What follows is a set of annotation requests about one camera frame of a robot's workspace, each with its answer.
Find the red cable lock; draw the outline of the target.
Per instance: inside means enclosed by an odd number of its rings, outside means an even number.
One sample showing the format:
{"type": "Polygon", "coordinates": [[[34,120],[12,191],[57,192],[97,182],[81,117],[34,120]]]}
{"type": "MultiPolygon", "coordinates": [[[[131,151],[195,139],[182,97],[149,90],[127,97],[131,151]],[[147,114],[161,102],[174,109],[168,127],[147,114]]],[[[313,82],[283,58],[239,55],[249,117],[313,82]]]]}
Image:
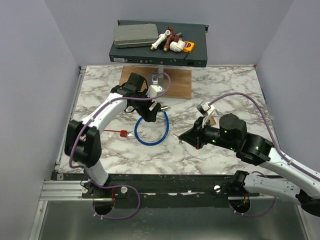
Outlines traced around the red cable lock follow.
{"type": "Polygon", "coordinates": [[[120,135],[120,137],[126,138],[128,136],[127,130],[111,130],[111,129],[105,129],[104,132],[110,132],[110,133],[117,133],[120,135]]]}

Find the silver key bunch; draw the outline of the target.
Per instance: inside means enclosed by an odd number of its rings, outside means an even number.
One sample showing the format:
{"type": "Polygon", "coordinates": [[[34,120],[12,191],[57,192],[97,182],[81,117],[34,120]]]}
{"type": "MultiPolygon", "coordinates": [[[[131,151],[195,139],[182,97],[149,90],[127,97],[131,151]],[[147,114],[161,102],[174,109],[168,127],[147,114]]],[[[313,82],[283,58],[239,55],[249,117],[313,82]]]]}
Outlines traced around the silver key bunch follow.
{"type": "Polygon", "coordinates": [[[183,142],[179,139],[179,136],[176,134],[172,134],[175,138],[177,138],[179,144],[183,144],[183,142]]]}

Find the brass padlock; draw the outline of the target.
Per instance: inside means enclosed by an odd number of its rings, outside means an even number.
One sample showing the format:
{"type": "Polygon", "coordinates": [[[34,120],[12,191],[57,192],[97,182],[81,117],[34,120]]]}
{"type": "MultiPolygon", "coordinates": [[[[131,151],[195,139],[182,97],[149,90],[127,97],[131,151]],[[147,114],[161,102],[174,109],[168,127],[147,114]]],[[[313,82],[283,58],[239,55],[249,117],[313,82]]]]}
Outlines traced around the brass padlock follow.
{"type": "Polygon", "coordinates": [[[210,123],[210,126],[215,126],[217,124],[213,116],[209,118],[209,123],[210,123]]]}

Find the white elbow pipe fitting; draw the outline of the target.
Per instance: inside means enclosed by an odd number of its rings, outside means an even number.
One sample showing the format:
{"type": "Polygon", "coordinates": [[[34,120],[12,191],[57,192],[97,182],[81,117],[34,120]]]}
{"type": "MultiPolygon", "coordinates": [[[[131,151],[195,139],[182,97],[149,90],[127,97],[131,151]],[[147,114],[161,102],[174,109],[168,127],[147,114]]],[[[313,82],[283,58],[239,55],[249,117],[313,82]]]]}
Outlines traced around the white elbow pipe fitting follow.
{"type": "Polygon", "coordinates": [[[178,42],[172,41],[169,45],[169,49],[173,52],[182,52],[185,48],[186,43],[182,40],[179,40],[178,42]]]}

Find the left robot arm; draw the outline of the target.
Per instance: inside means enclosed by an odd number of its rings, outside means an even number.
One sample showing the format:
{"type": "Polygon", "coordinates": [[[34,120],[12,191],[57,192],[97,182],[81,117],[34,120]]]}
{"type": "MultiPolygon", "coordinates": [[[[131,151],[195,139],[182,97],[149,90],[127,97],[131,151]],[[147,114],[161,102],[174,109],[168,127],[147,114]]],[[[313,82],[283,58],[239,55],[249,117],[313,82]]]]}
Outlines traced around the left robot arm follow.
{"type": "Polygon", "coordinates": [[[146,122],[155,122],[161,108],[157,103],[150,109],[154,103],[152,98],[162,94],[164,87],[154,80],[153,84],[142,89],[145,81],[143,76],[131,73],[127,82],[113,87],[106,100],[90,115],[80,121],[71,120],[67,126],[64,153],[69,156],[70,164],[77,163],[73,168],[83,168],[95,182],[93,191],[101,198],[107,197],[111,191],[107,182],[109,174],[100,161],[101,134],[128,107],[133,107],[146,122]]]}

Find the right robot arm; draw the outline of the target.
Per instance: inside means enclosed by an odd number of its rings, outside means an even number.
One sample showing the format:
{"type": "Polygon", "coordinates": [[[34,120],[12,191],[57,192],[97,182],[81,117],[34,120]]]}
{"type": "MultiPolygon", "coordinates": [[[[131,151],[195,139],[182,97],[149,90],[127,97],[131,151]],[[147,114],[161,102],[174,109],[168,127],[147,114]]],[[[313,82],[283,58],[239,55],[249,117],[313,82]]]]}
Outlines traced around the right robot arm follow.
{"type": "Polygon", "coordinates": [[[279,178],[266,178],[237,171],[230,191],[241,196],[245,192],[265,194],[291,201],[313,216],[320,215],[320,174],[290,158],[264,137],[247,132],[244,120],[229,113],[219,120],[219,127],[203,124],[199,117],[193,127],[179,135],[197,150],[206,144],[232,150],[241,161],[270,170],[279,178]]]}

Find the wooden board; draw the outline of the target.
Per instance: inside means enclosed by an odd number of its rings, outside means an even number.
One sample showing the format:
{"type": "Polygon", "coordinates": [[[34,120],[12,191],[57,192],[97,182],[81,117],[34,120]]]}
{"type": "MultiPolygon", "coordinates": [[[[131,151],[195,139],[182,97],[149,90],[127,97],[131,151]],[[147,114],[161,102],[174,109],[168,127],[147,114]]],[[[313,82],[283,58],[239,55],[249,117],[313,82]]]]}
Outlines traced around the wooden board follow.
{"type": "MultiPolygon", "coordinates": [[[[124,66],[119,85],[127,82],[131,73],[139,74],[147,79],[154,71],[157,71],[155,67],[124,66]]],[[[164,72],[171,79],[170,88],[164,97],[190,100],[192,98],[192,71],[188,69],[165,68],[164,72]]]]}

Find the dark teal rack device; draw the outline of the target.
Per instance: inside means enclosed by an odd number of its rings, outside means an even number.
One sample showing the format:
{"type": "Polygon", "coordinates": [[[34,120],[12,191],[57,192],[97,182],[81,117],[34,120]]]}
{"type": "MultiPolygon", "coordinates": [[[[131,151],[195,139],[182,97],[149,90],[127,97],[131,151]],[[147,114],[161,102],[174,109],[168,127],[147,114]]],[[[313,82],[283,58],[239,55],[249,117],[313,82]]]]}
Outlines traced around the dark teal rack device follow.
{"type": "Polygon", "coordinates": [[[206,32],[208,25],[159,22],[159,21],[138,21],[138,20],[119,20],[119,26],[155,24],[159,34],[162,34],[168,27],[172,27],[174,33],[182,33],[184,42],[195,44],[190,53],[163,51],[160,46],[156,50],[151,50],[150,46],[139,46],[129,48],[117,48],[112,44],[109,50],[109,59],[114,63],[125,64],[151,64],[182,67],[206,67],[208,62],[206,32]]]}

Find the yellow tape measure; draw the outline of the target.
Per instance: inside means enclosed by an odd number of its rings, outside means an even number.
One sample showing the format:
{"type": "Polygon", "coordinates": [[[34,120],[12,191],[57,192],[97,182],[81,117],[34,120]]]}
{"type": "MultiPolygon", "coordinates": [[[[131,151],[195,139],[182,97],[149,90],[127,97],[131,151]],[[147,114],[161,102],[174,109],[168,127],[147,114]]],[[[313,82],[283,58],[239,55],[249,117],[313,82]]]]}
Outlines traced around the yellow tape measure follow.
{"type": "Polygon", "coordinates": [[[194,49],[194,47],[196,46],[196,44],[194,42],[190,42],[190,41],[185,41],[185,46],[183,48],[183,52],[184,53],[191,53],[194,49]]]}

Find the white straight pipe fitting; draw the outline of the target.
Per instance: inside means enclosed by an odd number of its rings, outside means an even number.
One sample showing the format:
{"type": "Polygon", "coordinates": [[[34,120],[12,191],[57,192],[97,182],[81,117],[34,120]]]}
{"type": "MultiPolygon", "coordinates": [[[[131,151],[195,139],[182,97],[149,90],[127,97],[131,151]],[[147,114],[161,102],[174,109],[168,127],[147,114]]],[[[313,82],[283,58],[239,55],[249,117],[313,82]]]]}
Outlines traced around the white straight pipe fitting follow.
{"type": "Polygon", "coordinates": [[[170,30],[166,30],[164,33],[161,33],[161,34],[159,35],[158,39],[157,39],[154,43],[151,44],[151,48],[150,48],[150,49],[151,49],[152,51],[156,50],[156,49],[158,48],[158,46],[159,46],[162,42],[164,42],[170,34],[171,34],[171,31],[170,31],[170,30]]]}

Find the brown pipe fitting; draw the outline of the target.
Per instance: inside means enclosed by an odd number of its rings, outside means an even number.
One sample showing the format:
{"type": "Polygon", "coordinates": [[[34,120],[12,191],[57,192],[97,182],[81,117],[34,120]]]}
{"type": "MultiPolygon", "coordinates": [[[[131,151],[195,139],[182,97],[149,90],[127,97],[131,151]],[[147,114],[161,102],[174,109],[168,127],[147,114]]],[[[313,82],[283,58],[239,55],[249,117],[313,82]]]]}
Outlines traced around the brown pipe fitting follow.
{"type": "Polygon", "coordinates": [[[168,37],[166,38],[165,44],[163,46],[163,51],[167,52],[170,48],[170,44],[171,42],[178,42],[180,40],[180,37],[174,33],[174,30],[172,29],[171,26],[169,26],[167,28],[168,31],[170,31],[170,34],[168,35],[168,37]]]}

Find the grey plastic case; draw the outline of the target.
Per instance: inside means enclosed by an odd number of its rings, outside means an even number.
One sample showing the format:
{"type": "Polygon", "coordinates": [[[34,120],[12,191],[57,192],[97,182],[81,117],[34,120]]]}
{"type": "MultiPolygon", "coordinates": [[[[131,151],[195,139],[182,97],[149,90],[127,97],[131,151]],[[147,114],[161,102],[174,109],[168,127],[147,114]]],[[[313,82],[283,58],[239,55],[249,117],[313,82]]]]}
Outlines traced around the grey plastic case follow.
{"type": "Polygon", "coordinates": [[[116,26],[113,30],[113,43],[116,48],[151,46],[159,37],[155,24],[133,24],[116,26]]]}

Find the metal stand post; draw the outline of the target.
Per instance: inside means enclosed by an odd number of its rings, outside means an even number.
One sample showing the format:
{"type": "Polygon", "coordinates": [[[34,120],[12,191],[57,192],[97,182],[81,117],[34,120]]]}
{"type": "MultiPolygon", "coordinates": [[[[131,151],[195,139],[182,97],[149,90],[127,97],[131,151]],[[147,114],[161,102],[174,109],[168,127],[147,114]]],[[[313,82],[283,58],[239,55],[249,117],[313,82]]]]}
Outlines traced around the metal stand post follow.
{"type": "Polygon", "coordinates": [[[164,66],[159,65],[157,69],[153,70],[147,75],[147,85],[159,85],[161,87],[165,86],[164,75],[164,66]]]}

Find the black mounting rail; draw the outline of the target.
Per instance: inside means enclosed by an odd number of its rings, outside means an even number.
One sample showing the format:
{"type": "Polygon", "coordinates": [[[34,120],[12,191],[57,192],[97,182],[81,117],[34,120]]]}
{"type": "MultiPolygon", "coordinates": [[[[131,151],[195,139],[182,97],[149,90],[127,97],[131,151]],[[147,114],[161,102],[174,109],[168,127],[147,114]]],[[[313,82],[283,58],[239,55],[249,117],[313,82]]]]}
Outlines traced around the black mounting rail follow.
{"type": "Polygon", "coordinates": [[[232,200],[249,206],[250,193],[236,175],[111,174],[110,189],[95,186],[82,174],[56,174],[43,190],[64,200],[92,201],[102,212],[115,209],[228,208],[232,200]]]}

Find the aluminium frame profile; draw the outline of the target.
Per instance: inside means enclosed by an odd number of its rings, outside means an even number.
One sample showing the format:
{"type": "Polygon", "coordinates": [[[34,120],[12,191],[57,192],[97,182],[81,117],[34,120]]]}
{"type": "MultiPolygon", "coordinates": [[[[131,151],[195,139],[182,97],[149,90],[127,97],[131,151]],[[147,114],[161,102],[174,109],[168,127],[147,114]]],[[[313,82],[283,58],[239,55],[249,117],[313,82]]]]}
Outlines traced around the aluminium frame profile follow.
{"type": "MultiPolygon", "coordinates": [[[[74,200],[93,200],[93,201],[111,201],[112,199],[124,199],[128,192],[112,193],[112,189],[96,189],[89,190],[81,185],[80,181],[45,181],[40,193],[41,201],[74,201],[74,200]]],[[[147,197],[203,197],[205,192],[196,192],[188,190],[187,192],[147,192],[140,194],[141,199],[147,197]]],[[[271,199],[272,196],[265,194],[250,193],[252,199],[271,199]]]]}

